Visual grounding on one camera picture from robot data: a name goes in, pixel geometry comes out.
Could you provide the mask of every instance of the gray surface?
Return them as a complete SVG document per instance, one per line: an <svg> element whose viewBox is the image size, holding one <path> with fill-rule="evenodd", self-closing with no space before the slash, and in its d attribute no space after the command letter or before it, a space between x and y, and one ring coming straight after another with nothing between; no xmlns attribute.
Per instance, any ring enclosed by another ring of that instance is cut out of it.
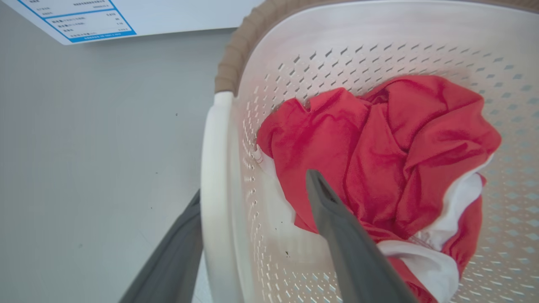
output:
<svg viewBox="0 0 539 303"><path fill-rule="evenodd" d="M230 33L62 46L0 3L0 302L119 300L199 187Z"/></svg>

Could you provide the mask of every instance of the red garment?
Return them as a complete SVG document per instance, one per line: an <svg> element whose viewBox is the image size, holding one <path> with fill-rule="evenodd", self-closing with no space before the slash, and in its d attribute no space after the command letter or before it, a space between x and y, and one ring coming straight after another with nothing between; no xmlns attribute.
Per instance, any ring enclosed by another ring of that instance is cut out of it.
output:
<svg viewBox="0 0 539 303"><path fill-rule="evenodd" d="M262 123L257 144L275 161L297 226L317 232L305 187L306 170L317 169L376 243L407 240L440 216L451 183L500 145L482 107L480 95L441 77L405 76L358 98L344 88L322 93L310 109L288 100ZM460 273L475 251L480 207L479 198L444 245ZM396 269L422 302L433 300Z"/></svg>

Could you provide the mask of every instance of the blue label border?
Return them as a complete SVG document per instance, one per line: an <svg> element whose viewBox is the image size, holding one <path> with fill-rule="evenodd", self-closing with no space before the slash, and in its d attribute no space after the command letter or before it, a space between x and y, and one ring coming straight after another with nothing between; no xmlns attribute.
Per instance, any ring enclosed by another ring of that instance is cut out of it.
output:
<svg viewBox="0 0 539 303"><path fill-rule="evenodd" d="M26 5L22 0L17 0L20 4L24 5L27 9L29 9L31 12L33 12L36 16L39 17L39 19L43 20L46 24L48 24L50 27L55 29L57 32L59 32L62 36L64 36L67 40L69 40L71 43L77 43L82 41L93 41L93 40L100 40L100 39L108 39L108 38L116 38L116 37L123 37L123 36L132 36L136 35L136 32L133 30L129 22L123 17L122 13L116 8L116 5L112 2L112 0L109 0L109 2L112 4L111 9L108 10L95 10L95 11L83 11L83 12L76 12L76 13L68 13L65 15L57 15L57 16L48 16L48 17L42 17L38 13L36 13L34 10L32 10L28 5ZM85 13L91 13L91 12L101 12L101 11L116 11L120 17L126 22L127 26L131 29L130 31L124 31L124 32L112 32L112 33L104 33L101 35L93 35L93 36L86 36L86 37L76 37L76 38L69 38L64 33L62 33L60 30L58 30L56 27L54 27L52 24L47 22L47 19L50 18L59 18L59 17L66 17L66 16L75 16L75 15L82 15Z"/></svg>

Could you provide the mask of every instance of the laundry basket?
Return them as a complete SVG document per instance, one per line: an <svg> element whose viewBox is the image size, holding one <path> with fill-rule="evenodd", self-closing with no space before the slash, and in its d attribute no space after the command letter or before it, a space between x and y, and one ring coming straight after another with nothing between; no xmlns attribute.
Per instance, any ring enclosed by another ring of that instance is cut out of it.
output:
<svg viewBox="0 0 539 303"><path fill-rule="evenodd" d="M434 74L485 99L503 144L481 171L483 224L452 302L539 301L537 1L272 0L234 33L204 134L201 212L215 302L342 302L327 242L294 226L254 159L257 130L285 100L361 95Z"/></svg>

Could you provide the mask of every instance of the blue and white label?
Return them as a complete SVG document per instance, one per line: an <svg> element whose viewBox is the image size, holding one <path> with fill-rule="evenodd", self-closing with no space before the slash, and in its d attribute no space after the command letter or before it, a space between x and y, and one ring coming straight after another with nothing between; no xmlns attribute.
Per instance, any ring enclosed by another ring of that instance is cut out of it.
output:
<svg viewBox="0 0 539 303"><path fill-rule="evenodd" d="M19 0L72 43L136 35L110 0Z"/></svg>

